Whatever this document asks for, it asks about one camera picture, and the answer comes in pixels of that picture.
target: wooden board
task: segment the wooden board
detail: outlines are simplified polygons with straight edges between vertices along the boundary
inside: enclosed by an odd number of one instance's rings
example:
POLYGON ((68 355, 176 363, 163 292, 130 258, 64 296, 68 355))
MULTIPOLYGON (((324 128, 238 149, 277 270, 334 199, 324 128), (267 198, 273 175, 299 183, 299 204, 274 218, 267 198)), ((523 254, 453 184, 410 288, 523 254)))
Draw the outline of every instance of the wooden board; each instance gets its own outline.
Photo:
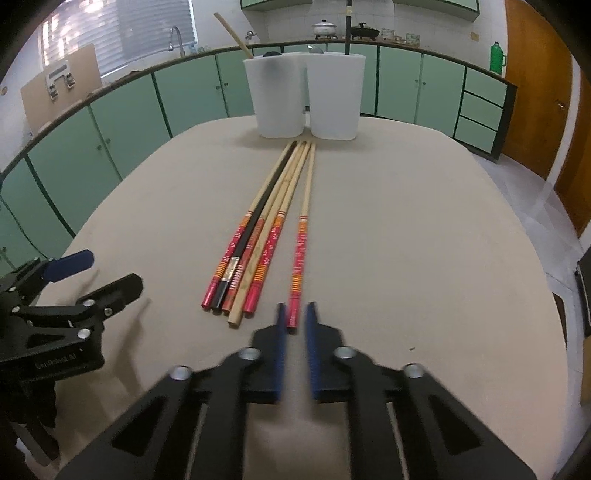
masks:
POLYGON ((583 73, 573 139, 555 188, 580 236, 591 220, 591 85, 583 73))
POLYGON ((569 111, 570 52, 552 26, 527 3, 505 0, 505 4, 506 79, 517 85, 517 97, 502 152, 546 179, 569 111))
POLYGON ((70 71, 76 84, 68 89, 63 78, 57 80, 57 99, 52 101, 49 97, 45 80, 45 75, 53 71, 56 64, 46 67, 21 88, 22 104, 33 135, 39 133, 45 125, 53 122, 76 102, 86 99, 90 92, 103 86, 96 62, 95 46, 92 43, 70 53, 66 58, 70 62, 70 71))

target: green thermos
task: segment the green thermos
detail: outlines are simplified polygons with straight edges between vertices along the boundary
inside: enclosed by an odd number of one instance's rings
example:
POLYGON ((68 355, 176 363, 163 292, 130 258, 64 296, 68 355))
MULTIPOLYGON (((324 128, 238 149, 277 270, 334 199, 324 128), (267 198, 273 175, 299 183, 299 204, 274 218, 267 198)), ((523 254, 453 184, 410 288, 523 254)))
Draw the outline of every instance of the green thermos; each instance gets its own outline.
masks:
POLYGON ((503 53, 503 49, 496 41, 491 47, 491 72, 503 73, 503 67, 507 65, 507 55, 503 53))

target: pot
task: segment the pot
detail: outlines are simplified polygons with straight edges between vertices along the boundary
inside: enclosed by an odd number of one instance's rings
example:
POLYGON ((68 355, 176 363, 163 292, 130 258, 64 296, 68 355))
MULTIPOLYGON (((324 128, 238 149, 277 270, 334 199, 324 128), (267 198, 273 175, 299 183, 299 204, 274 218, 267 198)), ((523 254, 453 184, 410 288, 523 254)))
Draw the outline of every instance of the pot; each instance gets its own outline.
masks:
POLYGON ((336 37, 336 25, 323 20, 314 24, 314 35, 319 37, 336 37))
POLYGON ((365 25, 365 23, 360 22, 358 27, 351 27, 351 38, 371 38, 375 40, 379 35, 379 30, 368 28, 365 25))

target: pot lid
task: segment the pot lid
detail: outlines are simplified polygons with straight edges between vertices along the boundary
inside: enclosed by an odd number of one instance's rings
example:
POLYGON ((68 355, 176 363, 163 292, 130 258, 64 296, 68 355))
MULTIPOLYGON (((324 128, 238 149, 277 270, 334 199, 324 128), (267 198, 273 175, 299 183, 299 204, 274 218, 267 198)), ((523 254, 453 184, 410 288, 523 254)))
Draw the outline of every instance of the pot lid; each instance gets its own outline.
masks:
POLYGON ((330 23, 327 22, 326 20, 323 20, 322 22, 318 22, 314 24, 315 27, 335 27, 336 25, 334 23, 330 23))

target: black stick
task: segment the black stick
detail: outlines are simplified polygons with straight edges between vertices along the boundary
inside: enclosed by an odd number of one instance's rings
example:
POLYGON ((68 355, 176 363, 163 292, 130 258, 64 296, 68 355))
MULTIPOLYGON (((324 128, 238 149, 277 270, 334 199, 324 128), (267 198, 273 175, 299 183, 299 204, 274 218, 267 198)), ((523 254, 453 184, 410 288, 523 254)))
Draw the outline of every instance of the black stick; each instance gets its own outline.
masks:
POLYGON ((351 50, 351 15, 353 13, 353 0, 347 0, 347 16, 345 17, 345 55, 351 50))
POLYGON ((246 224, 246 227, 244 228, 244 232, 242 233, 240 240, 236 244, 236 248, 234 249, 234 253, 232 254, 232 258, 228 262, 228 266, 226 267, 226 271, 224 272, 222 279, 220 280, 220 283, 217 285, 216 292, 213 295, 211 308, 214 313, 219 314, 222 311, 223 301, 226 298, 226 293, 228 293, 228 288, 230 287, 230 282, 232 281, 232 277, 234 276, 234 272, 236 271, 236 267, 238 266, 238 263, 240 262, 240 258, 242 257, 244 250, 246 249, 248 239, 251 237, 252 231, 255 229, 255 225, 258 222, 259 217, 261 216, 263 208, 265 208, 265 204, 267 203, 267 200, 271 196, 271 192, 273 191, 273 188, 275 187, 275 183, 277 183, 277 180, 281 176, 281 172, 285 168, 285 165, 287 165, 287 161, 290 159, 291 154, 293 153, 294 149, 296 148, 296 145, 297 145, 297 141, 294 140, 291 143, 289 149, 287 150, 285 156, 283 157, 283 160, 281 160, 281 164, 279 165, 279 167, 277 168, 277 170, 273 174, 273 178, 269 182, 269 185, 267 186, 265 193, 263 193, 261 199, 256 204, 256 208, 252 212, 252 216, 248 220, 248 223, 246 224))

